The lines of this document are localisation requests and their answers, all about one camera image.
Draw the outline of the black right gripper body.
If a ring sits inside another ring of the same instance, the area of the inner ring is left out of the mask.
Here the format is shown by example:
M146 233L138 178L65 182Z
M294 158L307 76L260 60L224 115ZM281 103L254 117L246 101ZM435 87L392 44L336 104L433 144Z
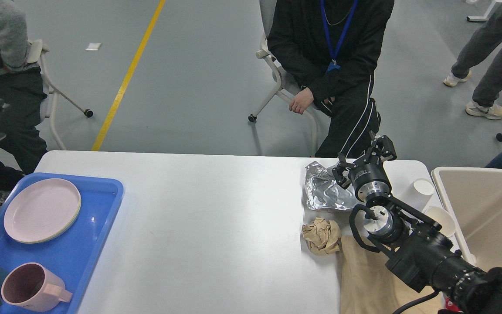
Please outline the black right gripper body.
M354 194L365 203L375 195L389 196L392 185L384 170L384 161L379 158L360 158L352 163L347 177L354 187Z

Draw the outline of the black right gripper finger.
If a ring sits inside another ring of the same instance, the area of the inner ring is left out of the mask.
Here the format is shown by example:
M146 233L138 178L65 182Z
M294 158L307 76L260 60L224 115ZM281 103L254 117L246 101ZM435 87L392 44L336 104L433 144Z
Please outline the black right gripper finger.
M396 160L398 155L393 142L387 135L378 137L373 131L369 131L371 145L365 151L365 163L371 165L383 165L385 161Z
M348 189L351 185L351 179L349 178L349 173L355 168L355 164L346 161L346 156L343 153L338 153L338 163L332 169L333 177L338 186L342 189Z

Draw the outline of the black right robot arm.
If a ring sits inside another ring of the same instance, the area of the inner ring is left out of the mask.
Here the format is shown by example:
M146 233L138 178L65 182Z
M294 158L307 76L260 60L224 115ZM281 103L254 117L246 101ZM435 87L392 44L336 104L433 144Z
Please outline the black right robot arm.
M441 224L392 195L383 164L397 158L387 136L369 133L371 144L355 161L339 153L332 169L343 189L352 186L359 200L349 216L357 244L388 257L385 266L416 292L430 286L434 291L396 310L397 314L426 302L439 293L464 314L502 313L502 267L488 272L452 252L452 241L441 233Z

